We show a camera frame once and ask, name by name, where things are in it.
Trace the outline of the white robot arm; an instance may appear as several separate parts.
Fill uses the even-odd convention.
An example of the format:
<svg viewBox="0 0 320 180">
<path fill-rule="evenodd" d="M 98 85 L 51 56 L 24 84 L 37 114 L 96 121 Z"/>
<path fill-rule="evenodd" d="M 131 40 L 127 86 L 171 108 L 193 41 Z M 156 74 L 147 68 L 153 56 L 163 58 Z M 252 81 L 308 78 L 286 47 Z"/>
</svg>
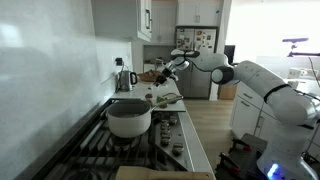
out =
<svg viewBox="0 0 320 180">
<path fill-rule="evenodd" d="M 266 149 L 257 160 L 260 172 L 270 180 L 319 180 L 302 158 L 303 147 L 319 122 L 319 97 L 298 91 L 270 70 L 251 61 L 233 66 L 224 54 L 203 55 L 198 51 L 175 49 L 171 61 L 156 78 L 157 86 L 189 65 L 211 74 L 219 85 L 240 81 L 269 105 L 276 119 L 275 130 Z"/>
</svg>

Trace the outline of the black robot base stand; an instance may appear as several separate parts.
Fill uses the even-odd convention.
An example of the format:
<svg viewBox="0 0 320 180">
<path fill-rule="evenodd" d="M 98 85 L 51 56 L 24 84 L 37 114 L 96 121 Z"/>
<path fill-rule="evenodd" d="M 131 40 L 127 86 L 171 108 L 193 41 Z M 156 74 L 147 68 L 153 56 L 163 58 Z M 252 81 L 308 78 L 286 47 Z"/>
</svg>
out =
<svg viewBox="0 0 320 180">
<path fill-rule="evenodd" d="M 217 180 L 312 180 L 311 177 L 293 178 L 284 175 L 279 164 L 264 175 L 257 166 L 257 160 L 267 147 L 267 142 L 248 133 L 241 139 L 233 138 L 228 154 L 220 153 L 216 167 Z"/>
</svg>

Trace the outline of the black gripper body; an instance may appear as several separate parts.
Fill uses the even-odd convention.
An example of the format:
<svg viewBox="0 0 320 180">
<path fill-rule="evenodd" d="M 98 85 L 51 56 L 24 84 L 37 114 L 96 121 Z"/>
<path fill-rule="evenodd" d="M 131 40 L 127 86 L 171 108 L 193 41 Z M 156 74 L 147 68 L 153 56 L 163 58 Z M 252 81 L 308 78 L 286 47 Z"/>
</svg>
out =
<svg viewBox="0 0 320 180">
<path fill-rule="evenodd" d="M 161 75 L 157 77 L 156 81 L 163 83 L 167 81 L 167 79 L 173 79 L 174 81 L 177 81 L 178 77 L 172 71 L 164 69 L 161 72 Z"/>
</svg>

